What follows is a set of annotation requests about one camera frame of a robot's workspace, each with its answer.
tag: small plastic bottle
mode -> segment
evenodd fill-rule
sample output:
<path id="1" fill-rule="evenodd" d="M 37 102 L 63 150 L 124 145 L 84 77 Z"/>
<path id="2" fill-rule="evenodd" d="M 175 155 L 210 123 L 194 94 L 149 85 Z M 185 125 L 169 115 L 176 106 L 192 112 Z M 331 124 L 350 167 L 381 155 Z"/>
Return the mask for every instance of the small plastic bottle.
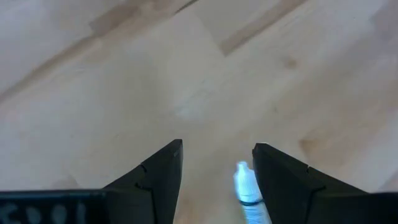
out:
<path id="1" fill-rule="evenodd" d="M 234 174 L 235 191 L 243 207 L 247 224 L 271 224 L 266 205 L 257 184 L 254 171 L 244 161 L 237 164 Z"/>

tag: wood grain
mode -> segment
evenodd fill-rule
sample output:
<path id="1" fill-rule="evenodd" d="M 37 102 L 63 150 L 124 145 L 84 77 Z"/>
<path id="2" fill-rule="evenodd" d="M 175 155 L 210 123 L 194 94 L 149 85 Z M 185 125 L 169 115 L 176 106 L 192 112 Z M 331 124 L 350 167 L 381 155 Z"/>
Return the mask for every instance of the wood grain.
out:
<path id="1" fill-rule="evenodd" d="M 220 48 L 225 55 L 230 54 L 250 38 L 273 25 L 286 14 L 294 10 L 306 0 L 280 0 L 278 4 L 267 10 L 260 18 L 238 29 L 233 35 L 220 43 Z"/>
<path id="2" fill-rule="evenodd" d="M 35 80 L 38 70 L 77 47 L 106 35 L 123 22 L 136 20 L 145 29 L 164 20 L 188 0 L 4 1 L 0 10 L 0 95 L 9 95 Z"/>
<path id="3" fill-rule="evenodd" d="M 0 189 L 103 187 L 182 138 L 175 223 L 243 223 L 232 176 L 256 142 L 363 190 L 395 190 L 395 2 L 294 1 L 225 54 L 220 40 L 287 4 L 249 2 L 231 9 L 236 21 L 219 33 L 230 17 L 211 17 L 208 6 L 223 9 L 224 0 L 179 13 L 187 2 L 149 2 L 115 22 L 125 10 L 116 5 L 93 16 L 117 7 L 101 18 L 104 35 L 53 57 L 1 97 Z"/>

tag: bottle cap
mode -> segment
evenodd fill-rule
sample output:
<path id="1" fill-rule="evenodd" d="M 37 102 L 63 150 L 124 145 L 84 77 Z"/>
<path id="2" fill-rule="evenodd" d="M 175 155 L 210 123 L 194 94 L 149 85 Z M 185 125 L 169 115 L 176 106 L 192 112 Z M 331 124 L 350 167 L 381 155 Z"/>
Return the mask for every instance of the bottle cap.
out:
<path id="1" fill-rule="evenodd" d="M 237 171 L 234 174 L 235 191 L 238 199 L 242 202 L 257 202 L 262 195 L 257 184 L 254 171 L 249 169 L 244 161 L 237 163 Z"/>

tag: white bottle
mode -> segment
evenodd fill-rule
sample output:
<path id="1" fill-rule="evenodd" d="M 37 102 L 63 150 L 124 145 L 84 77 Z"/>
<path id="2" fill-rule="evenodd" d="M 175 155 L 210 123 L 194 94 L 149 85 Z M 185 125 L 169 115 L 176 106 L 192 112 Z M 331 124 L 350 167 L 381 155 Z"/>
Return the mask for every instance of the white bottle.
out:
<path id="1" fill-rule="evenodd" d="M 247 224 L 271 224 L 271 219 L 262 199 L 254 171 L 244 161 L 237 164 L 234 174 L 235 191 L 243 207 Z"/>

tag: black plastic part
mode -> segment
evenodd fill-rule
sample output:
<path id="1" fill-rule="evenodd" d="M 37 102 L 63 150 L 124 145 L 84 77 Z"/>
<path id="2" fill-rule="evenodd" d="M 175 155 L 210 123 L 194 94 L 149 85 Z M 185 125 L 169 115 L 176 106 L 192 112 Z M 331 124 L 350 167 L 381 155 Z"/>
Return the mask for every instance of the black plastic part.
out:
<path id="1" fill-rule="evenodd" d="M 369 194 L 268 144 L 253 166 L 273 224 L 398 223 L 398 194 Z"/>
<path id="2" fill-rule="evenodd" d="M 104 189 L 0 192 L 0 224 L 172 224 L 181 176 L 176 139 Z"/>

